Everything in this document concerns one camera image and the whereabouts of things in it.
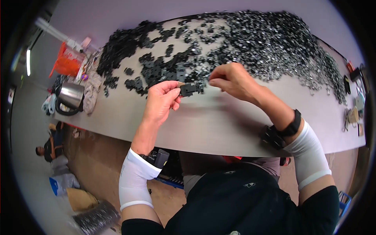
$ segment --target table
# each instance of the table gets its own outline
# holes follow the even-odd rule
[[[178,28],[179,21],[177,19],[165,22],[163,27]],[[191,29],[199,24],[198,21],[190,22]],[[223,22],[217,21],[214,25],[216,24],[222,25]],[[158,36],[158,31],[149,33],[150,39]],[[82,112],[67,117],[55,113],[53,117],[95,133],[132,141],[141,122],[146,99],[135,90],[126,89],[124,82],[126,79],[140,76],[142,66],[138,61],[139,57],[149,52],[152,52],[155,58],[165,56],[166,48],[170,44],[174,44],[172,56],[189,47],[182,38],[175,39],[173,36],[166,42],[155,43],[152,49],[137,48],[135,55],[123,59],[120,68],[113,71],[113,76],[120,78],[118,87],[114,90],[109,89],[108,98],[104,96],[101,87],[95,110],[91,115]],[[341,74],[349,77],[344,59],[324,43],[321,45],[336,60]],[[202,53],[206,54],[215,46],[216,43],[202,43]],[[172,59],[172,56],[165,58],[165,62]],[[124,74],[126,67],[135,71],[132,76]],[[309,89],[300,86],[296,77],[283,76],[279,81],[269,83],[258,79],[256,81],[267,86],[286,104],[301,112],[302,117],[318,136],[325,153],[341,152],[365,145],[365,137],[358,137],[357,128],[350,125],[348,132],[342,132],[346,106],[339,105],[334,95],[328,96],[325,88],[311,96]],[[354,98],[357,96],[356,85],[351,83],[350,86],[352,93],[346,99],[348,107],[353,107]],[[208,86],[205,94],[195,93],[191,97],[182,98],[180,108],[171,111],[167,121],[160,127],[155,146],[215,155],[285,156],[283,150],[276,151],[260,140],[258,133],[264,125],[272,125],[272,122],[258,107],[220,92],[218,88]]]

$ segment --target fluorescent light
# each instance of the fluorescent light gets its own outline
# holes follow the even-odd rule
[[[30,76],[30,49],[26,51],[26,69],[27,75]]]

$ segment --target concrete floor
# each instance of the concrete floor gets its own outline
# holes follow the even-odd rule
[[[71,137],[72,128],[67,128],[64,153],[69,168],[76,175],[82,189],[98,200],[107,200],[120,208],[118,183],[121,166],[130,147],[130,142],[84,131],[81,137]],[[332,176],[339,191],[348,192],[354,176],[358,149],[326,155]],[[148,181],[152,200],[163,226],[186,203],[184,191],[156,180]],[[281,168],[279,186],[298,203],[298,185],[294,161]]]

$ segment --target electric kettle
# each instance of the electric kettle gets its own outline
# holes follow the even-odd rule
[[[56,89],[58,100],[56,102],[56,112],[65,116],[72,116],[83,111],[83,91],[84,87],[74,83],[63,82]],[[60,104],[70,108],[70,111],[63,111]]]

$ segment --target white arm sleeve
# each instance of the white arm sleeve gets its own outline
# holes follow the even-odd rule
[[[299,136],[284,150],[294,156],[299,191],[318,178],[332,174],[323,147],[306,121],[304,121],[304,127]]]
[[[136,204],[146,204],[154,208],[146,181],[157,177],[161,170],[129,149],[119,178],[120,211]]]

